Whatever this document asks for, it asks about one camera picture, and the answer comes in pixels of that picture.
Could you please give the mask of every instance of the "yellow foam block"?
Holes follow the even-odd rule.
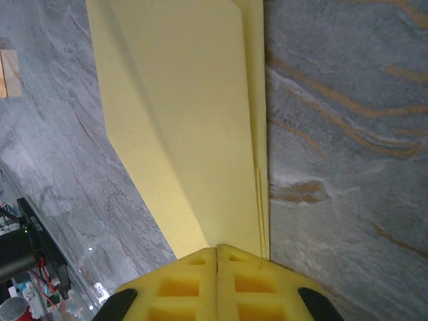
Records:
[[[236,247],[217,247],[217,315],[221,321],[313,321],[298,289],[314,281]]]
[[[137,297],[123,321],[216,321],[215,248],[202,249],[122,285]]]
[[[262,2],[87,7],[108,137],[176,256],[268,256]]]
[[[324,292],[316,282],[266,259],[218,245],[120,286],[117,294],[137,292],[129,310],[113,296],[95,320],[121,309],[124,321],[313,321],[300,288],[320,296]],[[315,310],[330,304],[315,299]],[[321,314],[325,320],[341,320],[332,311]]]

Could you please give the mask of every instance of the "red wire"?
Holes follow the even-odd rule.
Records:
[[[49,289],[51,289],[53,292],[56,292],[56,289],[53,287],[51,280],[49,278],[49,274],[46,271],[45,259],[44,258],[41,259],[41,269],[45,272],[45,277],[46,277],[46,281],[47,281],[47,284],[49,286]]]
[[[38,261],[38,263],[37,263],[37,265],[35,266],[35,270],[37,271],[37,267],[39,266],[39,264],[40,264],[40,262],[41,262],[41,260],[40,261]],[[52,306],[55,306],[55,304],[52,302],[52,300],[49,298],[49,296],[47,296],[46,294],[45,294],[45,292],[43,291],[43,289],[41,288],[41,286],[40,286],[40,280],[39,280],[39,274],[36,272],[36,274],[35,274],[35,278],[36,278],[36,280],[37,280],[37,285],[39,286],[39,289],[40,289],[40,292],[46,297],[46,299],[49,301],[49,303],[52,305]]]

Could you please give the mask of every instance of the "orange marble vein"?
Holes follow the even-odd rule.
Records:
[[[315,193],[315,192],[322,191],[320,182],[310,182],[310,183],[296,185],[294,189],[296,190],[296,192],[299,192],[299,193]]]
[[[7,97],[7,91],[6,91],[5,74],[3,73],[3,64],[1,61],[1,55],[0,55],[0,98],[6,98],[6,97]]]
[[[325,157],[324,153],[322,152],[322,150],[320,149],[316,141],[313,140],[312,137],[309,136],[308,134],[302,132],[301,130],[298,130],[297,128],[288,126],[283,122],[280,122],[279,120],[276,120],[273,118],[268,118],[267,121],[273,125],[276,125],[278,127],[281,127],[287,130],[288,132],[291,132],[292,134],[295,134],[296,136],[299,136],[300,138],[303,138],[308,143],[308,145],[314,149],[314,151],[318,154],[318,156]]]
[[[394,148],[386,148],[382,146],[378,146],[376,144],[373,144],[372,142],[368,141],[367,139],[359,136],[357,132],[363,132],[367,133],[366,130],[363,129],[355,129],[351,127],[347,122],[345,122],[340,116],[337,116],[325,109],[323,109],[317,102],[314,102],[312,100],[307,99],[305,96],[289,89],[286,86],[283,86],[283,89],[285,89],[287,92],[291,93],[295,97],[301,99],[307,106],[311,107],[312,109],[319,112],[321,115],[327,117],[329,121],[339,125],[339,127],[343,130],[343,132],[348,135],[349,137],[353,138],[357,143],[359,143],[362,146],[365,146],[375,152],[379,152],[381,154],[387,154],[390,156],[395,157],[401,157],[401,158],[409,158],[412,156],[415,156],[416,154],[419,154],[421,151],[421,144],[415,143],[411,144],[408,142],[395,142],[393,140],[387,140],[385,138],[382,138],[380,141],[385,142],[388,144],[402,144],[403,147],[408,146],[407,149],[394,149]]]
[[[408,106],[408,107],[402,107],[402,108],[388,108],[384,110],[373,110],[371,108],[358,104],[357,102],[350,99],[348,96],[329,88],[328,86],[320,83],[318,80],[312,79],[311,77],[308,77],[302,72],[299,72],[294,68],[291,68],[286,63],[284,63],[279,57],[275,56],[270,50],[266,51],[266,58],[274,66],[289,73],[295,79],[300,80],[308,84],[309,86],[315,88],[325,97],[328,97],[329,99],[333,99],[341,103],[343,106],[347,107],[349,110],[351,110],[355,114],[359,114],[361,116],[370,117],[370,118],[376,118],[381,116],[399,116],[399,115],[408,115],[408,114],[422,114],[422,113],[428,112],[427,105]]]
[[[409,251],[415,252],[416,254],[420,255],[424,259],[428,259],[428,252],[427,251],[423,251],[421,249],[417,249],[416,247],[414,247],[412,245],[406,244],[406,243],[400,241],[399,239],[395,238],[394,235],[386,232],[382,227],[380,227],[379,224],[377,224],[373,221],[371,223],[373,224],[373,227],[377,230],[377,233],[379,233],[379,235],[381,237],[384,237],[385,239],[387,239],[391,243],[394,243],[395,245],[402,247],[403,249],[408,249]]]
[[[272,199],[282,199],[284,201],[288,201],[288,202],[292,202],[292,203],[302,203],[302,202],[307,202],[307,203],[318,203],[320,201],[319,198],[313,196],[313,195],[272,195],[271,196]]]
[[[428,82],[427,72],[414,72],[412,70],[399,68],[396,66],[387,66],[385,68],[387,74],[404,78],[412,82]]]
[[[393,132],[396,135],[401,135],[401,136],[427,136],[428,135],[428,130],[425,129],[394,129]]]

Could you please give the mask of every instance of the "gray marble wall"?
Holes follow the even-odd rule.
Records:
[[[99,304],[175,257],[108,142],[85,2],[2,1],[0,38],[23,88],[0,99],[1,168]]]
[[[265,1],[272,259],[347,320],[428,315],[427,9]],[[0,38],[1,168],[102,302],[174,256],[106,138],[84,0],[2,1]]]
[[[428,316],[428,2],[266,1],[272,259]]]

